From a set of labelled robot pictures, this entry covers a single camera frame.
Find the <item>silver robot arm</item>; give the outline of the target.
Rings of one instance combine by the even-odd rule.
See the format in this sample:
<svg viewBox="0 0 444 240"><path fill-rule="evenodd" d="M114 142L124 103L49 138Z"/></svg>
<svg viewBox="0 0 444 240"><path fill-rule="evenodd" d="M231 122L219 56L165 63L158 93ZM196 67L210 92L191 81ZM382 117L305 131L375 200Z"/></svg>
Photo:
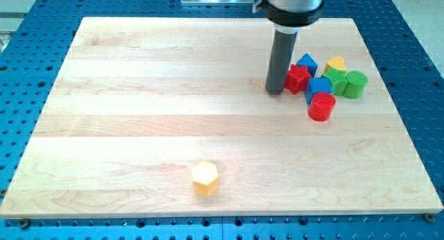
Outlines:
<svg viewBox="0 0 444 240"><path fill-rule="evenodd" d="M317 22L323 7L324 0L256 0L253 13L264 10L276 31L290 35Z"/></svg>

